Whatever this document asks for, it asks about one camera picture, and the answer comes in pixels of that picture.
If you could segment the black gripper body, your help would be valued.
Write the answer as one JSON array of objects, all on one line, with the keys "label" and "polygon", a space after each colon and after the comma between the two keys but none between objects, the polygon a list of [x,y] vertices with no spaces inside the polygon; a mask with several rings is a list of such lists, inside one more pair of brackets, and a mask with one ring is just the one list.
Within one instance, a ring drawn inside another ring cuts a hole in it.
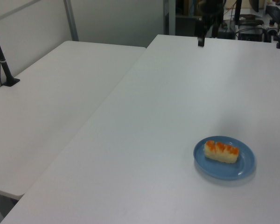
[{"label": "black gripper body", "polygon": [[205,23],[221,23],[224,16],[224,0],[200,0],[197,10]]}]

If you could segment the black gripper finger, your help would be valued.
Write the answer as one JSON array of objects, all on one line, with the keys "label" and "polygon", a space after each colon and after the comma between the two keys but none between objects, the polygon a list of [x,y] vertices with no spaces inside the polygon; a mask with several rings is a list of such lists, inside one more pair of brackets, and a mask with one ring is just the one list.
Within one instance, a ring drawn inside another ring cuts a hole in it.
[{"label": "black gripper finger", "polygon": [[204,47],[205,37],[211,27],[211,21],[208,17],[202,17],[196,20],[196,37],[198,39],[198,46]]},{"label": "black gripper finger", "polygon": [[221,26],[222,22],[223,22],[223,18],[220,16],[216,16],[212,19],[212,31],[211,31],[211,37],[212,38],[217,38],[218,36],[218,30],[219,27]]}]

